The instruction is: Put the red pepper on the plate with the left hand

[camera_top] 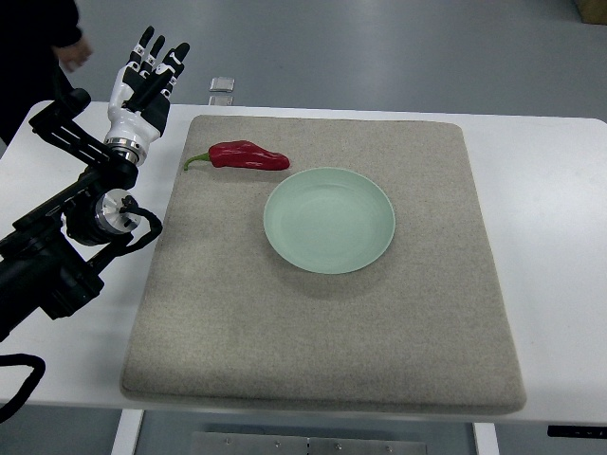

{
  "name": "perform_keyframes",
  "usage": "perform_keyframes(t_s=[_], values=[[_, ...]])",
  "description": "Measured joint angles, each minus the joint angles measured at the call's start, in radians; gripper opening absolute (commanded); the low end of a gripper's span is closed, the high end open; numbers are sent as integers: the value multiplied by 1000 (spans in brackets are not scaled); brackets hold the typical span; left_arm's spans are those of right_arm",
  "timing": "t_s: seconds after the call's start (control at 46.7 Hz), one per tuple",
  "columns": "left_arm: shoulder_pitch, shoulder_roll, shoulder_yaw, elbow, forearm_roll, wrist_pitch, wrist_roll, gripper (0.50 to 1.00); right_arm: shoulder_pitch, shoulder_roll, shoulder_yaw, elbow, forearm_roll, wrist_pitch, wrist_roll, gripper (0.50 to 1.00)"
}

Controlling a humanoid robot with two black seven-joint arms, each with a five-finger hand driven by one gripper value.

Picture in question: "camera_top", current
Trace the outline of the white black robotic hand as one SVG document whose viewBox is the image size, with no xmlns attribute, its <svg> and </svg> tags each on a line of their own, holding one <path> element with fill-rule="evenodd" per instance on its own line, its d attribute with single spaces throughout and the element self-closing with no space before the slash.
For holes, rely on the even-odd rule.
<svg viewBox="0 0 607 455">
<path fill-rule="evenodd" d="M 153 27 L 145 29 L 117 74 L 108 105 L 104 144 L 138 166 L 165 131 L 170 97 L 190 51 L 181 43 L 160 57 L 164 44 L 165 37 L 156 36 Z"/>
</svg>

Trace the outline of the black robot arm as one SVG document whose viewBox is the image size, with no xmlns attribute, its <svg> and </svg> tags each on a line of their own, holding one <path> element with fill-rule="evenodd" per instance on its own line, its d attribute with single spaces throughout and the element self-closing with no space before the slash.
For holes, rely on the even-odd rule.
<svg viewBox="0 0 607 455">
<path fill-rule="evenodd" d="M 75 89 L 29 122 L 44 141 L 85 165 L 77 181 L 14 222 L 1 242 L 1 337 L 36 309 L 70 317 L 104 287 L 116 258 L 155 240 L 162 223 L 130 194 L 138 168 L 89 135 L 74 119 L 88 106 Z"/>
</svg>

